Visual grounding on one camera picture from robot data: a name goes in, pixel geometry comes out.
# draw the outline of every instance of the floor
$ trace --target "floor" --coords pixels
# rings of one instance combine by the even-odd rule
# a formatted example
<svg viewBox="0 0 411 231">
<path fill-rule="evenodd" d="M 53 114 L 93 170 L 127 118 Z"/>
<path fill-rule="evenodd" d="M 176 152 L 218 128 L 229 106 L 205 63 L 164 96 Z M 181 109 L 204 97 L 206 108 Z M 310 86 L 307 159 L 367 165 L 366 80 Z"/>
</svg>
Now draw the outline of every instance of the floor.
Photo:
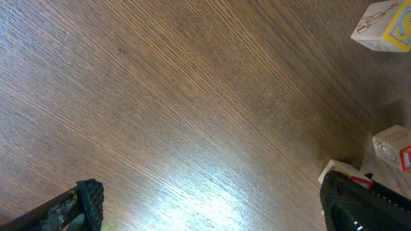
<svg viewBox="0 0 411 231">
<path fill-rule="evenodd" d="M 325 230 L 329 159 L 411 197 L 371 136 L 411 126 L 372 0 L 2 1 L 0 215 L 96 178 L 103 230 Z"/>
</svg>

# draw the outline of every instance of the block face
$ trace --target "block face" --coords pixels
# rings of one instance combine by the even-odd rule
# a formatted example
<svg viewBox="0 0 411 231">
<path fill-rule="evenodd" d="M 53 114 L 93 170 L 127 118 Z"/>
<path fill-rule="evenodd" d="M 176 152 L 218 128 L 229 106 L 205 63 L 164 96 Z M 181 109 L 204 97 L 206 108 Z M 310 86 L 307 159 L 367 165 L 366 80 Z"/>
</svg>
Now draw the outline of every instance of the block face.
<svg viewBox="0 0 411 231">
<path fill-rule="evenodd" d="M 366 189 L 370 189 L 372 187 L 373 182 L 366 176 L 364 176 L 361 172 L 359 172 L 359 170 L 355 169 L 355 167 L 350 166 L 349 164 L 345 164 L 336 160 L 330 160 L 326 168 L 322 171 L 319 177 L 319 182 L 321 184 L 324 181 L 325 175 L 331 170 L 339 171 L 342 174 L 347 175 L 351 180 L 355 181 Z"/>
<path fill-rule="evenodd" d="M 403 171 L 411 169 L 411 145 L 399 151 Z"/>
<path fill-rule="evenodd" d="M 388 49 L 386 51 L 391 51 L 391 52 L 408 52 L 405 51 L 404 49 L 401 49 L 397 46 L 394 46 L 392 43 L 384 40 L 384 38 L 380 38 L 380 42 Z"/>
<path fill-rule="evenodd" d="M 365 11 L 351 38 L 378 40 L 396 16 L 402 2 L 402 0 L 391 0 L 371 4 Z"/>
<path fill-rule="evenodd" d="M 401 5 L 382 37 L 403 51 L 411 50 L 411 0 Z"/>
<path fill-rule="evenodd" d="M 372 141 L 375 153 L 379 158 L 403 171 L 408 169 L 404 166 L 411 168 L 411 163 L 407 164 L 408 160 L 406 159 L 409 156 L 408 152 L 411 155 L 410 130 L 396 125 L 376 134 Z"/>
<path fill-rule="evenodd" d="M 363 44 L 373 51 L 391 51 L 386 44 L 382 43 L 379 39 L 374 40 L 362 40 L 358 39 L 357 42 Z"/>
</svg>

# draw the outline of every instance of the black plastic object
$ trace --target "black plastic object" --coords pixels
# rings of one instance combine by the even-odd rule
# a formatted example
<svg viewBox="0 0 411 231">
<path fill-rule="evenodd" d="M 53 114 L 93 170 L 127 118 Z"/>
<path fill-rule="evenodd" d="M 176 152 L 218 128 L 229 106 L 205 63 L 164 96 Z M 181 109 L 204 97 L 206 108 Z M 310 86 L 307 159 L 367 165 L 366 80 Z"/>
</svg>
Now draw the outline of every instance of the black plastic object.
<svg viewBox="0 0 411 231">
<path fill-rule="evenodd" d="M 101 230 L 103 184 L 95 179 L 77 186 L 0 227 L 0 230 Z"/>
<path fill-rule="evenodd" d="M 79 181 L 77 187 L 85 209 L 85 222 L 92 231 L 101 230 L 103 222 L 103 184 L 95 179 Z"/>
<path fill-rule="evenodd" d="M 411 230 L 411 202 L 373 181 L 367 190 L 336 171 L 328 172 L 320 199 L 328 231 Z"/>
</svg>

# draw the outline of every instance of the wooden floor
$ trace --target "wooden floor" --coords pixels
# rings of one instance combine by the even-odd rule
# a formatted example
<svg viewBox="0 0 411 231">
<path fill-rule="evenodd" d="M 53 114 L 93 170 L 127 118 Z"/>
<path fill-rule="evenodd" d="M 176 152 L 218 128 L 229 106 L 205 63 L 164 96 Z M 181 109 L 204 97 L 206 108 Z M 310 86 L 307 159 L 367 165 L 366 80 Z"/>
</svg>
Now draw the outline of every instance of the wooden floor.
<svg viewBox="0 0 411 231">
<path fill-rule="evenodd" d="M 411 196 L 372 134 L 411 126 L 373 1 L 0 3 L 0 214 L 105 188 L 104 230 L 325 230 L 330 158 Z"/>
</svg>

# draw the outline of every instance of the wooden block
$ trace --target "wooden block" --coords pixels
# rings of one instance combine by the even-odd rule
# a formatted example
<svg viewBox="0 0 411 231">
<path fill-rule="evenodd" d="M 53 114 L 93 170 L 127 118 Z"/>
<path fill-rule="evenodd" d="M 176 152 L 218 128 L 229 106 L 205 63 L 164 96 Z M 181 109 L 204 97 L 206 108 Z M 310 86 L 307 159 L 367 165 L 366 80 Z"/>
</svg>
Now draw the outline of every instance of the wooden block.
<svg viewBox="0 0 411 231">
<path fill-rule="evenodd" d="M 411 169 L 411 131 L 392 126 L 372 137 L 375 154 L 390 165 L 406 171 Z"/>
<path fill-rule="evenodd" d="M 371 4 L 351 38 L 375 51 L 410 51 L 411 0 Z"/>
<path fill-rule="evenodd" d="M 328 162 L 326 168 L 322 171 L 319 177 L 319 182 L 321 184 L 324 181 L 325 175 L 331 170 L 338 171 L 344 175 L 347 175 L 351 180 L 355 181 L 366 189 L 370 189 L 373 185 L 373 182 L 366 176 L 364 176 L 364 174 L 359 172 L 359 170 L 355 169 L 355 167 L 337 160 L 330 160 Z"/>
</svg>

